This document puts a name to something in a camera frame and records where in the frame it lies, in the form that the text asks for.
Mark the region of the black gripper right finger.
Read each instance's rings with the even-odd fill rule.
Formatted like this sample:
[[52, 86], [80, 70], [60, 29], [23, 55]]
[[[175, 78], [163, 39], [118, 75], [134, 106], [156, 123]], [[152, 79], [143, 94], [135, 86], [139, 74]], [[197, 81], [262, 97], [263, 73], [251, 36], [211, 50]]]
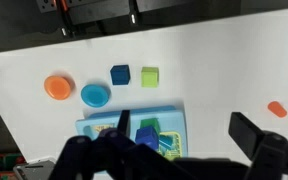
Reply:
[[288, 175], [288, 140], [261, 130], [241, 112], [232, 112], [228, 133], [251, 161], [243, 180], [282, 180]]

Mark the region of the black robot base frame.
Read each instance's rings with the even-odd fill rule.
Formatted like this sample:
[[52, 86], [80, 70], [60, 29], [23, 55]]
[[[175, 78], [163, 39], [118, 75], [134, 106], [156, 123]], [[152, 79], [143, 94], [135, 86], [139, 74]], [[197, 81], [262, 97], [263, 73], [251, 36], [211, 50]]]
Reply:
[[131, 26], [140, 23], [142, 12], [191, 3], [193, 0], [35, 0], [41, 13], [54, 12], [65, 38], [85, 32], [85, 25], [127, 16]]

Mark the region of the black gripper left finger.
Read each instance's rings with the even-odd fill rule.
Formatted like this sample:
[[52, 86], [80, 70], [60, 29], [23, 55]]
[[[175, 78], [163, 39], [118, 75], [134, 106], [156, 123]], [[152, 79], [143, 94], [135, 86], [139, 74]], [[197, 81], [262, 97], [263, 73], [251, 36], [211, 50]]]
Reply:
[[92, 180], [106, 171], [114, 180], [174, 180], [182, 169], [146, 145], [136, 145], [128, 137], [130, 111], [123, 110], [117, 128], [102, 130], [91, 140], [70, 138], [49, 180]]

